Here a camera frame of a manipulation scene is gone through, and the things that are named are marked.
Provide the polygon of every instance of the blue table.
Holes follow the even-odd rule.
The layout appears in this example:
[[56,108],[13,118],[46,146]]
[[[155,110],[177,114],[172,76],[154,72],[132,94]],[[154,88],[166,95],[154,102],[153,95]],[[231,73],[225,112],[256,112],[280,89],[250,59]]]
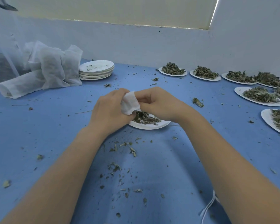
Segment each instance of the blue table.
[[[280,188],[280,134],[260,116],[261,110],[268,106],[245,100],[234,92],[240,84],[224,79],[208,82],[189,74],[180,79],[163,75],[151,67],[115,64],[110,77],[83,81],[82,86],[37,91],[17,100],[0,94],[0,220],[55,162],[77,132],[88,124],[91,112],[76,112],[92,110],[101,95],[120,87],[131,91],[150,88],[154,83],[151,79],[156,77],[159,77],[157,86],[197,109],[207,120],[213,120],[216,130]],[[112,87],[105,88],[106,83]],[[203,99],[205,107],[192,104],[194,97]],[[137,157],[130,154],[128,146],[109,152],[116,141],[119,142],[117,145],[132,142]],[[44,155],[44,159],[37,161],[38,154]],[[113,177],[108,170],[111,162],[122,168]],[[10,187],[2,187],[5,180],[12,181]],[[120,191],[123,188],[131,190],[128,198],[124,196],[127,191]],[[143,192],[134,193],[137,188]],[[99,149],[83,185],[72,223],[200,223],[198,214],[211,200],[212,190],[211,182],[180,126],[171,123],[159,130],[144,131],[127,125],[109,136]],[[117,212],[121,214],[120,218],[116,216]],[[215,202],[205,223],[230,222],[221,205]]]

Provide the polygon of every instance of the hand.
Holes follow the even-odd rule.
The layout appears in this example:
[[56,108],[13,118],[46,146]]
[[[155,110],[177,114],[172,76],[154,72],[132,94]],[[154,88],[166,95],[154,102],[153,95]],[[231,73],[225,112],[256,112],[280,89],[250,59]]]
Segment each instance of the hand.
[[120,102],[128,92],[129,90],[120,88],[101,96],[92,110],[88,127],[107,137],[133,120],[134,113],[127,116],[121,112]]
[[143,112],[148,112],[161,120],[178,122],[190,108],[187,104],[172,96],[160,87],[153,87],[135,92]]

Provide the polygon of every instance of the person's right arm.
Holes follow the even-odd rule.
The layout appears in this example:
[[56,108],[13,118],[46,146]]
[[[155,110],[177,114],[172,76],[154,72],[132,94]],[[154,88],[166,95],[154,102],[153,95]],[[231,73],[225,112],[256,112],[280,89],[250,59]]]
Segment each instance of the person's right arm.
[[280,224],[280,190],[202,115],[159,87],[137,91],[135,96],[142,111],[184,129],[232,223]]

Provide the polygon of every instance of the drawstring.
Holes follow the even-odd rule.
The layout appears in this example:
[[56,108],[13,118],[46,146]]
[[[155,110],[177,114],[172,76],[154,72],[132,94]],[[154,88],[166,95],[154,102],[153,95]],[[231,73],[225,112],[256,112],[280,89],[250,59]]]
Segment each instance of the drawstring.
[[203,215],[202,220],[201,220],[201,224],[203,224],[203,220],[204,220],[204,218],[205,218],[205,215],[206,215],[208,209],[209,209],[210,206],[214,203],[215,200],[218,201],[218,202],[220,203],[219,199],[218,199],[217,196],[216,196],[215,191],[213,190],[213,198],[212,198],[212,200],[208,203],[208,205],[206,205],[206,207],[205,207],[205,208],[202,210],[202,212],[200,213],[200,217]]

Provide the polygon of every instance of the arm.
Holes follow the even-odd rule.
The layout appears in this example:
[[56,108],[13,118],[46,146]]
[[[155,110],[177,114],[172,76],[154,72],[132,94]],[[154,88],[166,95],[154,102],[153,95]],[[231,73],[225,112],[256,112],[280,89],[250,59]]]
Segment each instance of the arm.
[[142,111],[184,129],[232,223],[280,223],[280,190],[202,115],[158,87],[138,91],[135,96]]
[[1,224],[70,223],[80,190],[98,148],[104,139],[131,121],[135,115],[121,113],[125,89],[98,99],[89,125],[83,128],[57,161],[34,184]]

